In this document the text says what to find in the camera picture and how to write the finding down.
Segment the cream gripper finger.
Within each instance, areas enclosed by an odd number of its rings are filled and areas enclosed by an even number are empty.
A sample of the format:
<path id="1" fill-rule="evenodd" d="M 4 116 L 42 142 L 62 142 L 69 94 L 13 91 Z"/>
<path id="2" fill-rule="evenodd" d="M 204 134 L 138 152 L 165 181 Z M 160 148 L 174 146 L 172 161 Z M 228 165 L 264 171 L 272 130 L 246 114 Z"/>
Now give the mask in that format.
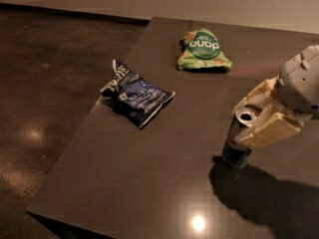
<path id="1" fill-rule="evenodd" d="M 280 111 L 280 101 L 275 87 L 277 79 L 267 79 L 250 91 L 233 109 L 233 113 L 239 118 L 248 114 L 252 118 L 258 118 L 262 113 L 268 116 Z"/>
<path id="2" fill-rule="evenodd" d="M 262 113 L 252 129 L 243 132 L 240 139 L 250 148 L 259 148 L 294 136 L 301 128 L 302 125 L 298 121 L 289 119 L 282 111 L 270 116 Z"/>

